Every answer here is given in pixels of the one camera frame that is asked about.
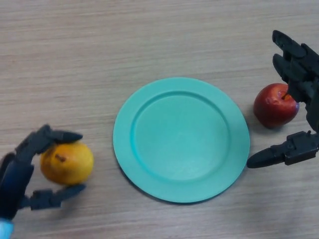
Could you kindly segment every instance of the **wood grain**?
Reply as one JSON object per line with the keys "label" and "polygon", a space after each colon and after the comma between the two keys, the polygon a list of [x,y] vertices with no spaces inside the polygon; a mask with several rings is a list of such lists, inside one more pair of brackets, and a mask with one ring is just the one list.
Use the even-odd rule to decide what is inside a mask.
{"label": "wood grain", "polygon": [[[154,80],[186,76],[229,94],[247,119],[251,153],[310,127],[300,113],[280,131],[252,115],[256,94],[280,82],[274,29],[319,51],[314,0],[2,0],[0,151],[43,123],[83,133],[96,157],[87,190],[61,210],[23,210],[14,239],[317,239],[317,159],[245,170],[221,196],[176,206],[122,176],[112,131],[123,102]],[[38,158],[28,187],[51,187]]]}

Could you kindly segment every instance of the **blue glove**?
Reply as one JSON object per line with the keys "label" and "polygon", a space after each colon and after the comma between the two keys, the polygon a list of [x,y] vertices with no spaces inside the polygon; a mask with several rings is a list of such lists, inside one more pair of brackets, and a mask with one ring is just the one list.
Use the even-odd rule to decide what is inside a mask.
{"label": "blue glove", "polygon": [[12,222],[0,219],[0,239],[10,239],[13,233],[14,225]]}

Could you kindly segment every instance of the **apple stem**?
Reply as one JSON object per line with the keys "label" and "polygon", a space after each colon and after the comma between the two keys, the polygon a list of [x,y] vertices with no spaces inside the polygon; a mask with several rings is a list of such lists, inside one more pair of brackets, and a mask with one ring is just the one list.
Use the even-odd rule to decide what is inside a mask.
{"label": "apple stem", "polygon": [[288,92],[286,92],[286,93],[284,94],[284,96],[282,96],[282,97],[281,97],[281,99],[283,99],[283,100],[284,100],[284,99],[286,98],[286,96],[287,96],[287,95],[288,95]]}

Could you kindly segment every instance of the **red apple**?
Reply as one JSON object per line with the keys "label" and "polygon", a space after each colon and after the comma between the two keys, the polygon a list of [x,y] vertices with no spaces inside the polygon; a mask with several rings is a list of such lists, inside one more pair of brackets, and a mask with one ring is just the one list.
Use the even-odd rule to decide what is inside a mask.
{"label": "red apple", "polygon": [[283,126],[299,111],[299,103],[287,94],[288,85],[274,83],[266,86],[254,102],[254,114],[266,128]]}

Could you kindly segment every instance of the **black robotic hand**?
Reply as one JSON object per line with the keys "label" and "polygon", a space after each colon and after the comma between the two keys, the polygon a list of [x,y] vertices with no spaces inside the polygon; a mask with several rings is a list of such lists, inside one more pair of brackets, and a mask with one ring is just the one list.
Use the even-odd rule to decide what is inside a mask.
{"label": "black robotic hand", "polygon": [[296,102],[306,104],[306,119],[315,131],[304,131],[287,136],[280,145],[273,145],[252,155],[248,168],[267,167],[284,162],[291,165],[316,156],[319,145],[319,56],[306,44],[299,45],[290,37],[273,31],[273,42],[282,49],[283,56],[275,54],[273,65],[288,84],[288,94]]}
{"label": "black robotic hand", "polygon": [[0,163],[0,218],[12,220],[19,209],[31,210],[61,207],[61,202],[79,194],[85,185],[65,187],[62,190],[37,190],[29,198],[25,190],[33,174],[32,159],[44,153],[53,144],[72,143],[82,135],[61,130],[52,130],[47,124],[28,135],[21,144],[2,159]]}

